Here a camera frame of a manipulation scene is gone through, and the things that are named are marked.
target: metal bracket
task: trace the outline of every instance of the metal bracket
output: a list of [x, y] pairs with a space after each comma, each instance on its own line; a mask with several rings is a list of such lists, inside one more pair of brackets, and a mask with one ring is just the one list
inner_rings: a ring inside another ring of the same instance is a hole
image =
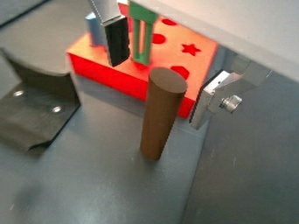
[[21, 83], [0, 99], [0, 139], [27, 151], [49, 146], [79, 107], [69, 73], [49, 73], [0, 49]]
[[233, 59], [230, 70], [233, 73], [218, 71], [200, 89], [189, 120], [196, 130], [218, 109], [232, 113], [241, 102], [236, 95], [256, 88], [272, 73], [270, 69], [240, 55]]

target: red block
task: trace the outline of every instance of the red block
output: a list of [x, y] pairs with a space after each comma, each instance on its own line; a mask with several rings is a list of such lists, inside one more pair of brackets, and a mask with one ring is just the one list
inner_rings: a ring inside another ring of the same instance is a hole
[[99, 82], [120, 92], [145, 100], [148, 74], [153, 67], [168, 67], [180, 73], [188, 83], [178, 116], [186, 118], [202, 85], [217, 43], [198, 33], [160, 17], [153, 26], [150, 64], [142, 66], [128, 59], [112, 67], [102, 46], [89, 46], [85, 34], [67, 49], [69, 61], [75, 74]]

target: red star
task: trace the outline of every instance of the red star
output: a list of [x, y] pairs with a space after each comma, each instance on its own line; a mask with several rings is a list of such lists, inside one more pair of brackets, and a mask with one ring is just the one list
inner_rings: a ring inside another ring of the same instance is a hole
[[181, 45], [182, 46], [182, 50], [181, 52], [182, 53], [189, 53], [192, 56], [194, 56], [196, 53], [198, 53], [201, 50], [197, 49], [194, 47], [194, 44], [190, 44], [190, 45]]

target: screw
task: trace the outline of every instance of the screw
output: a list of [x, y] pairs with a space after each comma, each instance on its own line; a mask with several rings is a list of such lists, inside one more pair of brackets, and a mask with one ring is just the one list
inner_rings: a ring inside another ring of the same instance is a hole
[[22, 94], [23, 94], [23, 91], [19, 90], [19, 91], [15, 91], [15, 92], [13, 93], [13, 96], [19, 96], [19, 95], [22, 95]]
[[53, 112], [53, 113], [58, 113], [58, 112], [61, 112], [61, 107], [55, 107], [55, 108], [53, 108], [53, 109], [51, 109], [51, 112]]

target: green peg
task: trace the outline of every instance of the green peg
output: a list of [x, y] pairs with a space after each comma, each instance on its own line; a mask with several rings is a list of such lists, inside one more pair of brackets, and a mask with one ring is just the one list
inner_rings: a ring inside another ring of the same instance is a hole
[[[153, 24], [157, 14], [140, 4], [129, 1], [129, 17], [133, 19], [133, 60], [144, 65], [149, 64], [149, 54], [153, 38]], [[140, 21], [144, 21], [144, 50], [140, 52]]]

